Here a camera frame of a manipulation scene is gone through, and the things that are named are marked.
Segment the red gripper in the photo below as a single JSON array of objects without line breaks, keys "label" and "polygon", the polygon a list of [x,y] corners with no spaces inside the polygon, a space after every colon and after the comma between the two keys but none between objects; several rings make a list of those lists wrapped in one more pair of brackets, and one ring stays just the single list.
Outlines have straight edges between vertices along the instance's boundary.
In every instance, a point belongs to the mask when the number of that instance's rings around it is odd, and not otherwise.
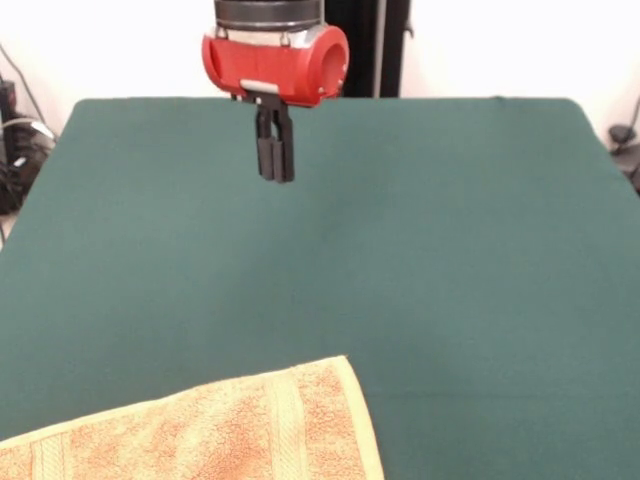
[{"label": "red gripper", "polygon": [[296,32],[216,28],[202,39],[202,61],[207,76],[222,91],[240,97],[272,94],[285,102],[274,113],[265,104],[257,105],[258,170],[265,180],[292,182],[294,136],[287,104],[313,108],[338,96],[349,66],[344,32],[327,24]]}]

